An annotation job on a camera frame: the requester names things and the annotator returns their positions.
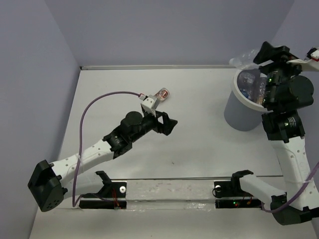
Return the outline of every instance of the plastic bottle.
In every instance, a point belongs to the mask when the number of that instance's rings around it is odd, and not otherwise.
[[[234,57],[229,60],[229,65],[234,66],[240,70],[251,70],[258,68],[258,65],[253,62],[258,52],[259,49],[253,49],[240,56]]]

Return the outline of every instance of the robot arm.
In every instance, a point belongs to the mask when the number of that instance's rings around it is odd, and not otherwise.
[[[139,112],[129,112],[110,134],[85,149],[82,153],[78,174],[123,155],[132,149],[135,141],[151,130],[169,135],[177,121],[170,119],[164,112],[156,111],[158,104],[159,100],[156,97],[145,97],[141,103],[144,116]],[[77,161],[78,154],[75,154],[50,164],[44,160],[36,165],[28,188],[43,212],[52,210],[71,195],[71,181],[75,174]],[[93,177],[86,180],[88,184],[97,176]]]
[[[232,175],[228,189],[232,195],[243,192],[253,195],[270,207],[281,225],[310,221],[319,217],[319,192],[310,175],[305,151],[305,131],[297,109],[311,105],[314,87],[301,71],[319,70],[319,50],[311,49],[303,61],[290,53],[286,46],[273,47],[264,42],[254,63],[273,62],[259,67],[267,75],[263,107],[269,111],[262,115],[263,127],[273,147],[286,185],[286,192],[258,179],[249,170]],[[229,192],[219,188],[220,198]]]

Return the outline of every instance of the screw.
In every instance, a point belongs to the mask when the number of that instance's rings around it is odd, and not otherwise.
[[[120,187],[120,193],[126,193],[126,187],[124,186]]]
[[[216,185],[215,191],[216,191],[216,193],[220,193],[221,192],[221,186],[220,185]]]

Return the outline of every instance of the black clamp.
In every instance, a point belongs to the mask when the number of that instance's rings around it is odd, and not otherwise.
[[[245,196],[247,193],[241,189],[239,179],[249,174],[254,173],[249,170],[243,170],[233,173],[230,181],[214,181],[214,189],[212,192],[214,197],[224,198]]]
[[[127,183],[125,181],[112,182],[110,177],[104,171],[97,171],[95,173],[102,179],[104,186],[95,195],[92,195],[92,193],[88,193],[83,195],[83,198],[96,198],[96,195],[100,198],[112,198],[113,192],[116,193],[117,198],[126,197],[126,191],[123,192],[120,190],[121,187],[125,187],[126,189]]]

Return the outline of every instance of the light purple wall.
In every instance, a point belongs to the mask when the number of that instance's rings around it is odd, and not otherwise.
[[[0,31],[0,238],[27,239],[27,183],[57,159],[79,66],[43,0],[0,1]]]
[[[228,64],[272,40],[293,0],[45,0],[81,66]]]
[[[304,58],[308,50],[319,46],[318,0],[298,0],[287,15],[274,37],[273,43],[290,47],[291,52]],[[312,106],[300,110],[300,116],[306,131],[306,150],[311,168],[319,161],[319,72],[304,73],[315,87]],[[319,174],[315,176],[319,187]],[[313,220],[313,226],[319,238],[319,220]]]

